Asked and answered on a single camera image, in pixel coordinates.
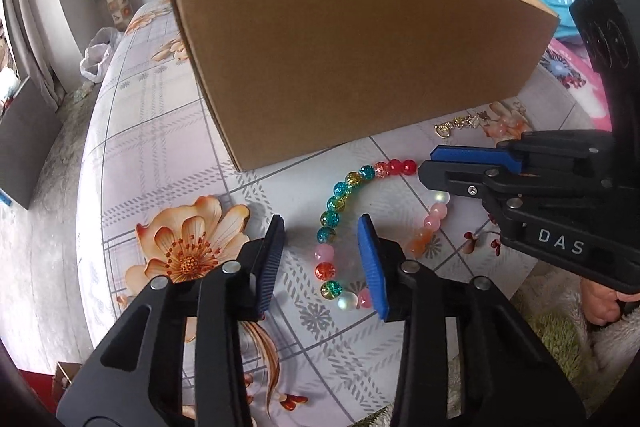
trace bead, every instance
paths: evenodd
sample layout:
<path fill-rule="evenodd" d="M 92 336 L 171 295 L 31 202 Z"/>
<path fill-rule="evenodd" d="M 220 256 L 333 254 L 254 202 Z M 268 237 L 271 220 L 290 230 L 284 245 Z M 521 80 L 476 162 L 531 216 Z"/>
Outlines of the bead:
<path fill-rule="evenodd" d="M 424 250 L 426 249 L 425 242 L 421 237 L 414 237 L 406 245 L 406 253 L 408 253 L 414 259 L 420 259 Z"/>
<path fill-rule="evenodd" d="M 327 243 L 318 243 L 316 246 L 316 253 L 314 256 L 316 257 L 316 261 L 320 261 L 320 263 L 330 263 L 334 260 L 334 247 L 328 245 Z"/>
<path fill-rule="evenodd" d="M 337 281 L 327 281 L 320 286 L 320 295 L 327 300 L 333 300 L 342 293 L 342 286 Z"/>
<path fill-rule="evenodd" d="M 338 198 L 351 194 L 351 187 L 345 182 L 338 182 L 334 187 L 334 195 Z"/>
<path fill-rule="evenodd" d="M 440 227 L 440 220 L 437 216 L 427 216 L 424 218 L 424 227 L 435 232 Z"/>
<path fill-rule="evenodd" d="M 376 177 L 376 170 L 371 165 L 365 165 L 364 167 L 360 167 L 358 174 L 366 179 L 366 181 L 371 181 Z"/>
<path fill-rule="evenodd" d="M 433 199 L 436 200 L 436 203 L 449 203 L 451 196 L 449 196 L 448 192 L 444 192 L 443 190 L 438 190 L 434 195 Z"/>
<path fill-rule="evenodd" d="M 400 160 L 391 160 L 389 162 L 389 174 L 398 176 L 402 172 L 402 162 Z"/>
<path fill-rule="evenodd" d="M 439 220 L 443 220 L 447 217 L 447 212 L 447 205 L 444 203 L 433 203 L 431 210 L 429 210 L 429 214 L 437 217 Z"/>
<path fill-rule="evenodd" d="M 418 164 L 413 160 L 405 160 L 402 164 L 402 174 L 405 176 L 413 176 L 418 170 Z"/>
<path fill-rule="evenodd" d="M 425 243 L 425 245 L 431 241 L 431 238 L 433 237 L 433 230 L 428 229 L 427 227 L 422 227 L 421 229 L 418 229 L 418 232 L 415 234 L 416 238 L 420 238 L 420 240 L 422 242 Z"/>
<path fill-rule="evenodd" d="M 344 182 L 351 190 L 354 190 L 355 188 L 360 187 L 360 184 L 362 183 L 362 176 L 357 172 L 349 172 L 349 174 L 344 177 Z"/>
<path fill-rule="evenodd" d="M 318 230 L 318 243 L 332 243 L 335 239 L 335 230 L 330 227 L 322 227 Z"/>
<path fill-rule="evenodd" d="M 320 223 L 323 227 L 329 227 L 334 229 L 338 223 L 340 223 L 340 216 L 336 212 L 327 210 L 320 216 Z"/>
<path fill-rule="evenodd" d="M 331 263 L 320 263 L 316 266 L 316 277 L 321 281 L 328 281 L 335 277 L 335 266 Z"/>
<path fill-rule="evenodd" d="M 338 308 L 343 311 L 351 311 L 358 307 L 358 296 L 353 292 L 342 292 L 336 301 Z"/>
<path fill-rule="evenodd" d="M 345 198 L 338 198 L 337 196 L 331 196 L 326 202 L 326 209 L 332 212 L 341 212 L 346 206 Z"/>
<path fill-rule="evenodd" d="M 373 170 L 376 172 L 376 178 L 386 178 L 389 175 L 389 165 L 384 162 L 373 165 Z"/>
<path fill-rule="evenodd" d="M 373 306 L 369 288 L 363 288 L 362 290 L 360 290 L 360 293 L 358 293 L 358 305 L 360 306 L 360 308 L 366 309 L 369 309 L 371 308 L 371 306 Z"/>

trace screw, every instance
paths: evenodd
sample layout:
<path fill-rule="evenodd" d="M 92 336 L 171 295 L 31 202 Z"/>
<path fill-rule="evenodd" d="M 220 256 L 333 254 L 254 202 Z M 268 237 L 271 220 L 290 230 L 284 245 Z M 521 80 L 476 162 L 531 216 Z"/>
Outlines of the screw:
<path fill-rule="evenodd" d="M 487 291 L 491 288 L 491 281 L 487 277 L 476 277 L 474 279 L 474 286 L 482 291 Z"/>
<path fill-rule="evenodd" d="M 151 289 L 152 290 L 161 290 L 165 288 L 169 284 L 169 277 L 165 277 L 164 275 L 159 275 L 158 277 L 154 277 L 151 279 Z"/>
<path fill-rule="evenodd" d="M 224 273 L 236 273 L 239 272 L 242 265 L 238 261 L 227 261 L 222 265 L 222 271 Z"/>
<path fill-rule="evenodd" d="M 400 269 L 404 273 L 416 273 L 420 269 L 420 264 L 417 261 L 404 261 Z"/>
<path fill-rule="evenodd" d="M 507 200 L 507 206 L 513 209 L 520 208 L 522 206 L 522 200 L 520 198 L 511 198 Z"/>

